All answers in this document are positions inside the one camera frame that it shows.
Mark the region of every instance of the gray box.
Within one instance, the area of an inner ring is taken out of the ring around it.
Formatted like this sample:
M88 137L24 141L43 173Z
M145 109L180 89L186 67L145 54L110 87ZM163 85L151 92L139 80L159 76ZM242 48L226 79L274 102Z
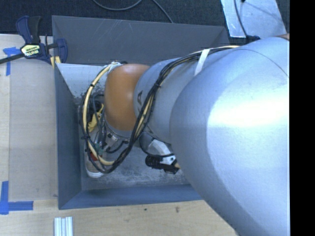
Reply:
M53 36L66 39L69 64L55 68L59 209L200 200L181 171L170 175L150 169L144 162L146 155L138 148L114 172L88 178L78 96L87 89L87 77L92 81L98 73L97 65L113 60L153 65L226 45L225 28L53 16ZM71 91L74 77L76 83L82 81L80 92Z

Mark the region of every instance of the blue tape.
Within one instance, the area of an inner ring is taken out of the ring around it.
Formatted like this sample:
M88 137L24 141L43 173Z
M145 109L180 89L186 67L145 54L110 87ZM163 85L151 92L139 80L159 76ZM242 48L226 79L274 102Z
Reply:
M0 198L0 214L8 215L10 211L33 210L33 201L9 202L9 181L2 182Z
M7 54L8 57L11 55L20 54L20 49L17 49L16 47L10 47L10 48L4 48L4 53ZM6 63L6 73L5 75L8 76L11 73L11 62Z
M8 189L9 181L2 182L1 198L0 198L0 214L9 214L9 202L8 202Z

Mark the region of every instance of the clamp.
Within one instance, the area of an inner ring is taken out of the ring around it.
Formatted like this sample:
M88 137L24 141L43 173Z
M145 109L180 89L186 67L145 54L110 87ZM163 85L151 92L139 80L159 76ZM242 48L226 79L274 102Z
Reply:
M40 42L38 34L38 25L42 18L40 16L23 16L16 22L16 29L25 41L25 45L20 48L21 53L4 59L0 59L0 64L22 57L26 59L38 59L48 64L54 65L54 57L49 54L49 49L57 48L59 50L59 60L64 63L67 59L68 48L64 38L59 38L56 43L48 45L47 37L45 44Z

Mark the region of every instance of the gray robot arm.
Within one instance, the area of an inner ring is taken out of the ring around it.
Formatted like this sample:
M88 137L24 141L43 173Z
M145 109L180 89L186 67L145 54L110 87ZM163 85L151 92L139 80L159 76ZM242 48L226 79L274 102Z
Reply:
M289 41L271 37L209 55L197 75L197 62L179 65L159 88L145 129L242 236L290 234L288 51ZM171 61L140 78L136 114Z

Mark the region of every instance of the yellow label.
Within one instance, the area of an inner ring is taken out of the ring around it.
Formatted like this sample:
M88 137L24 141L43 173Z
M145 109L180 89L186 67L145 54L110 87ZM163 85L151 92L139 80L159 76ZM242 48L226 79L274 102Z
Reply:
M25 56L31 56L34 54L38 54L40 46L39 45L26 45L24 46L21 51L24 53Z

